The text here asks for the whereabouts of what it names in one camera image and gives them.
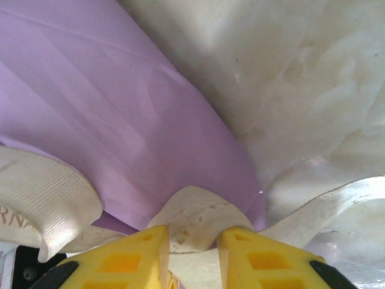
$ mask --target purple fabric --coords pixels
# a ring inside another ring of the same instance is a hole
[[[144,229],[187,185],[264,226],[247,155],[115,0],[0,2],[0,141],[82,172],[106,228]]]

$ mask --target cream webbing strap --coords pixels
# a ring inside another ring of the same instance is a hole
[[[384,186],[385,176],[344,185],[261,234],[303,247],[346,209],[385,198]],[[29,152],[0,147],[0,205],[0,239],[40,247],[39,261],[60,250],[82,251],[122,237],[90,226],[102,213],[102,204],[79,172]],[[178,191],[149,226],[160,224],[170,226],[169,269],[186,289],[220,289],[218,251],[209,249],[211,244],[229,227],[253,229],[236,207],[197,187]]]
[[[120,236],[90,226],[102,210],[93,186],[73,168],[0,146],[0,240],[39,247],[40,262],[64,247],[87,250]]]
[[[385,198],[385,177],[363,179],[324,193],[260,234],[304,247],[336,216],[367,200]],[[197,187],[178,191],[149,226],[170,225],[168,268],[186,289],[221,289],[219,255],[209,249],[223,230],[232,226],[253,229],[234,206]]]

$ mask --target translucent plastic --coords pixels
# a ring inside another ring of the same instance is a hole
[[[385,173],[385,2],[121,0],[246,146],[274,223]],[[309,249],[385,288],[385,202],[353,208]]]

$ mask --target rectangular hole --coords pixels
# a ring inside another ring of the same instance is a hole
[[[262,289],[306,289],[302,280],[293,279],[262,279],[259,281]]]
[[[81,289],[127,289],[128,282],[87,282]]]
[[[98,268],[101,273],[135,272],[139,266],[141,255],[137,253],[121,253],[108,256]]]
[[[290,264],[286,259],[275,252],[251,252],[247,259],[255,270],[289,269]]]

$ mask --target yellow plastic part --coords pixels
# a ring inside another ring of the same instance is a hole
[[[60,289],[177,289],[169,247],[168,227],[155,226],[75,255],[61,263],[79,267]]]
[[[330,289],[309,264],[325,260],[242,228],[217,239],[223,289]]]

